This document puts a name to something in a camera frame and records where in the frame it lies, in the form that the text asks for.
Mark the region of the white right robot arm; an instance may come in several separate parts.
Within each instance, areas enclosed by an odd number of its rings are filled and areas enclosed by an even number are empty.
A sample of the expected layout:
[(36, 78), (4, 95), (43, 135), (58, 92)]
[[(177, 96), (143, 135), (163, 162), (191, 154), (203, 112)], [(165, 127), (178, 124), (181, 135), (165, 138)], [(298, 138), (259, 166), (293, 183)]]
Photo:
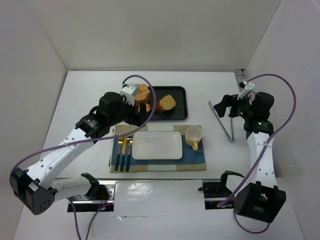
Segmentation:
[(273, 104), (272, 95), (258, 92), (253, 101), (247, 96), (226, 94), (213, 107), (220, 118), (230, 109), (229, 117), (244, 119), (251, 169), (235, 193), (234, 212), (268, 224), (274, 221), (286, 201), (286, 193), (279, 189), (274, 171), (274, 127), (268, 120)]

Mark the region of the metal tongs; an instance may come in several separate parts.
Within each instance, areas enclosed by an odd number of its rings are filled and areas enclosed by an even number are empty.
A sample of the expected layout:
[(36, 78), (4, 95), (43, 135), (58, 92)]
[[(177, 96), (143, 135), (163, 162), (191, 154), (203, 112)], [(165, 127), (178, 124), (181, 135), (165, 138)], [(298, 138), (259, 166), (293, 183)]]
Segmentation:
[(223, 130), (223, 133), (227, 137), (228, 141), (232, 144), (235, 141), (235, 129), (234, 129), (234, 122), (233, 119), (228, 117), (228, 120), (221, 120), (221, 118), (218, 116), (217, 111), (214, 109), (214, 106), (212, 102), (209, 100), (208, 101), (208, 107), (213, 113), (215, 119), (217, 120), (219, 126)]

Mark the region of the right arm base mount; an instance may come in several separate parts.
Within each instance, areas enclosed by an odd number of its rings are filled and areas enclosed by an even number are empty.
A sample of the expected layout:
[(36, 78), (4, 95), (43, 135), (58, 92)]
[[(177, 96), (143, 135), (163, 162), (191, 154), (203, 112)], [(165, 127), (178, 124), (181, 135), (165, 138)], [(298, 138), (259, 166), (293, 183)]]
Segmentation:
[(226, 170), (219, 181), (204, 181), (202, 186), (198, 188), (199, 192), (203, 192), (206, 210), (219, 209), (218, 203), (231, 195), (232, 191), (227, 187), (228, 176), (244, 178), (241, 173)]

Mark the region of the tan sliced bread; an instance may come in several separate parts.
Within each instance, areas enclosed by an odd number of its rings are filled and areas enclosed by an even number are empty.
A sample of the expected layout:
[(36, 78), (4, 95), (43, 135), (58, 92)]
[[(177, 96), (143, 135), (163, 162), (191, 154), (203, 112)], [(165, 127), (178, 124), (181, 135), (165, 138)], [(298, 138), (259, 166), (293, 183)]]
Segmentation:
[(158, 105), (164, 109), (171, 109), (176, 106), (176, 101), (170, 94), (168, 94), (158, 102)]

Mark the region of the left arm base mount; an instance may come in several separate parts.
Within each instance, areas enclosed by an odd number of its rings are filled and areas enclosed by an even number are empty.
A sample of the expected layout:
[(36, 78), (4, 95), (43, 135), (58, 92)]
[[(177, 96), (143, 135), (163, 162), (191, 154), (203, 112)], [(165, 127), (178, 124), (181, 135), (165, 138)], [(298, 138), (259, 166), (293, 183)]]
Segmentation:
[(82, 173), (68, 187), (66, 197), (70, 198), (75, 210), (80, 213), (112, 212), (114, 210), (116, 183), (98, 180), (89, 173)]

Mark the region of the dark brown bread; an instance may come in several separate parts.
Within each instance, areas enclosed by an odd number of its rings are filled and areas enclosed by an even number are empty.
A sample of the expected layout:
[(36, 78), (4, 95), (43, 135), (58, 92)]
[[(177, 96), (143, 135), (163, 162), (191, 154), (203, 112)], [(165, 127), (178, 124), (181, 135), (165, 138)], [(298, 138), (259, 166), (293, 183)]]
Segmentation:
[(157, 105), (155, 109), (155, 112), (159, 114), (172, 114), (174, 111), (175, 111), (175, 107), (172, 107), (170, 109), (165, 109), (160, 105)]

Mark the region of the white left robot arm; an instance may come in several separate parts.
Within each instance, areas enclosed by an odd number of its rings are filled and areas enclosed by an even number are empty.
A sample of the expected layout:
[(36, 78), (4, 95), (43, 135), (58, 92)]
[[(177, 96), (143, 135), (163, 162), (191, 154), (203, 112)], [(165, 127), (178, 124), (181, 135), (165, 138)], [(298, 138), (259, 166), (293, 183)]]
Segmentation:
[(9, 183), (14, 195), (36, 216), (60, 199), (77, 194), (93, 196), (99, 182), (89, 173), (82, 173), (69, 183), (58, 182), (57, 176), (96, 142), (109, 139), (111, 127), (125, 122), (141, 129), (149, 120), (146, 105), (136, 106), (134, 96), (105, 93), (60, 145), (47, 148), (48, 154), (25, 170), (18, 165), (13, 167)]

